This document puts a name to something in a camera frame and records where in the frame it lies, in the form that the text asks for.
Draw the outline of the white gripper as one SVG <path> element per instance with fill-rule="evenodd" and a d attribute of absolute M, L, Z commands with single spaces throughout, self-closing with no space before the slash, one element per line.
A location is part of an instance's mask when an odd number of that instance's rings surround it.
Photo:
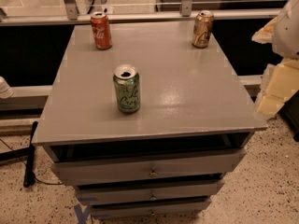
<path fill-rule="evenodd" d="M 289 0 L 251 40 L 272 42 L 272 50 L 284 57 L 278 65 L 266 66 L 255 101 L 255 115 L 271 119 L 299 91 L 299 0 Z"/>

